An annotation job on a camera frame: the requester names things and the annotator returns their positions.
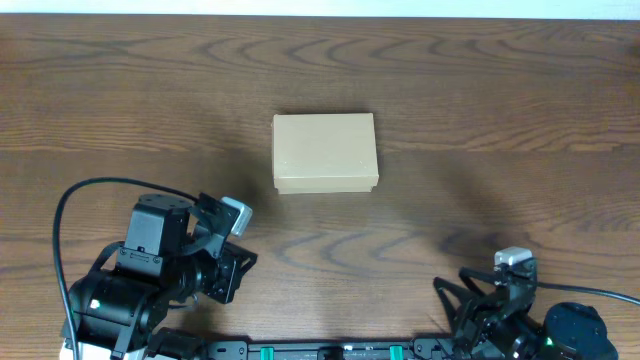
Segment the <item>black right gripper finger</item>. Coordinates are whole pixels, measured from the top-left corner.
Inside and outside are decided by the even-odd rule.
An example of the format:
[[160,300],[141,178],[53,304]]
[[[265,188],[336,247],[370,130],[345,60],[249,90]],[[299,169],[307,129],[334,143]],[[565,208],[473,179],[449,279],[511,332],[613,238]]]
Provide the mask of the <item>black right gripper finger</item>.
[[440,277],[436,277],[433,280],[433,286],[443,305],[444,312],[448,320],[454,320],[458,312],[458,308],[454,306],[448,295],[452,295],[457,299],[461,306],[464,306],[475,298],[475,294],[469,289],[456,285]]
[[495,273],[484,273],[466,267],[460,269],[459,278],[466,288],[475,295],[486,295],[486,292],[476,284],[476,280],[493,286],[489,294],[495,292],[495,281],[499,280]]

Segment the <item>cardboard box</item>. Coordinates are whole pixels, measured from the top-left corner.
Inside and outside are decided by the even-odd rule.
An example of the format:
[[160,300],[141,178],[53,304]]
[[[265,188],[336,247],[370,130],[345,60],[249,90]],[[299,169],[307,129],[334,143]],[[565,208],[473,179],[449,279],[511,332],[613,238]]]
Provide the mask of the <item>cardboard box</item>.
[[274,116],[272,171],[281,195],[372,191],[379,181],[374,116]]

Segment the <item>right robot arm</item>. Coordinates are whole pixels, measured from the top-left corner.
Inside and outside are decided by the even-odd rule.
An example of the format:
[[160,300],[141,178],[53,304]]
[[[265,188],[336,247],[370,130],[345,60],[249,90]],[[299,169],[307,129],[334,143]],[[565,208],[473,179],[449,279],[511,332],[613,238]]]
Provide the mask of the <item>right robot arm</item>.
[[497,265],[492,274],[463,268],[464,285],[433,285],[451,327],[455,359],[617,360],[603,319],[575,302],[552,306],[544,321],[529,316],[536,298],[534,261]]

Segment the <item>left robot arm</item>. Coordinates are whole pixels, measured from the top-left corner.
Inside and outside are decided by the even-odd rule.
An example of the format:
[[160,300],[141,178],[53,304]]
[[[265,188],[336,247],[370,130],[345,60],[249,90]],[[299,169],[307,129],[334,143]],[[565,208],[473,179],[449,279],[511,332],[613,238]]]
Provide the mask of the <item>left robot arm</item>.
[[201,194],[196,203],[146,194],[133,208],[126,238],[103,249],[69,291],[73,320],[66,346],[105,349],[110,359],[146,347],[168,311],[203,294],[227,304],[255,253],[229,242],[241,236],[252,209],[229,197]]

